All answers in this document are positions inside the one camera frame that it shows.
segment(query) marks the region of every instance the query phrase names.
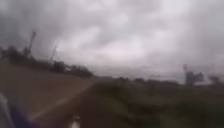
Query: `tree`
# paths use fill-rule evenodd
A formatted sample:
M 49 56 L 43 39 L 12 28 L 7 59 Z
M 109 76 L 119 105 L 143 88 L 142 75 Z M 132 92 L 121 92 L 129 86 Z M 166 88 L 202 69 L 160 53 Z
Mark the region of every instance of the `tree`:
M 10 46 L 7 50 L 5 50 L 3 56 L 13 64 L 20 62 L 23 58 L 23 55 L 19 53 L 14 46 Z

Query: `cloudy sky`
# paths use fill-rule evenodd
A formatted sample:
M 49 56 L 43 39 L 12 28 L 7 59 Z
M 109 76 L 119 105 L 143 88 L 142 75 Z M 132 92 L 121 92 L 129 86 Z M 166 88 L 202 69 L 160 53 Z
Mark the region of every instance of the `cloudy sky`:
M 0 43 L 99 75 L 181 79 L 224 73 L 223 0 L 0 0 Z

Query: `sky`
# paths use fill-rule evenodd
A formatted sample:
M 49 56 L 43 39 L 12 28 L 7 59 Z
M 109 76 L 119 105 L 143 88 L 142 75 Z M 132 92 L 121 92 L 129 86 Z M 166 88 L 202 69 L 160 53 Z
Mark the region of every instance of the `sky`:
M 223 0 L 0 0 L 0 44 L 104 76 L 224 73 Z

